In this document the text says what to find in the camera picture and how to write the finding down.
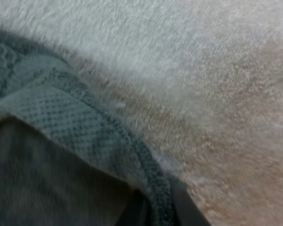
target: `fluffy white surface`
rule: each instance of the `fluffy white surface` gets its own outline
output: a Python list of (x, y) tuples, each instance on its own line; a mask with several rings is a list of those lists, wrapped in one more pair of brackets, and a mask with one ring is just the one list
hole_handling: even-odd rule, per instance
[(283, 0), (0, 0), (0, 28), (62, 54), (213, 225), (283, 225)]

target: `fleece blanket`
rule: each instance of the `fleece blanket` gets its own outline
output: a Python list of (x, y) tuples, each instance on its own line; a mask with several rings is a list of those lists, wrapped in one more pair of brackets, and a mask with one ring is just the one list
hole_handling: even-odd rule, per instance
[(213, 225), (283, 225), (283, 0), (0, 0), (188, 183)]

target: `gray knit fabric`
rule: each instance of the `gray knit fabric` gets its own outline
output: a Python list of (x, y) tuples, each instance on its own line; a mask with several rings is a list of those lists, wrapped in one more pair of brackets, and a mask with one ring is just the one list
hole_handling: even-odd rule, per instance
[(63, 60), (38, 46), (25, 49), (25, 40), (0, 37), (0, 121), (15, 117), (139, 188), (151, 203), (153, 225), (171, 226), (169, 182), (147, 146), (96, 103)]

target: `dark fabric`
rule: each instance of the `dark fabric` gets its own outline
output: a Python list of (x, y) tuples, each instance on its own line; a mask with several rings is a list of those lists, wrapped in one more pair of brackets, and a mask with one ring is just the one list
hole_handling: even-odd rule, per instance
[(28, 125), (0, 122), (0, 226), (116, 222), (130, 195), (126, 183), (91, 168)]
[(144, 195), (136, 190), (115, 226), (147, 226), (150, 218), (150, 205)]
[(173, 224), (169, 181), (149, 148), (100, 106), (67, 63), (0, 32), (0, 121), (10, 117), (140, 189), (149, 200), (152, 225)]

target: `white fur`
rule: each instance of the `white fur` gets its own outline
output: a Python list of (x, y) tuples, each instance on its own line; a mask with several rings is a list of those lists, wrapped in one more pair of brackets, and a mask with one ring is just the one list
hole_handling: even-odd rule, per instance
[(62, 54), (214, 225), (283, 225), (283, 0), (0, 0), (0, 28)]

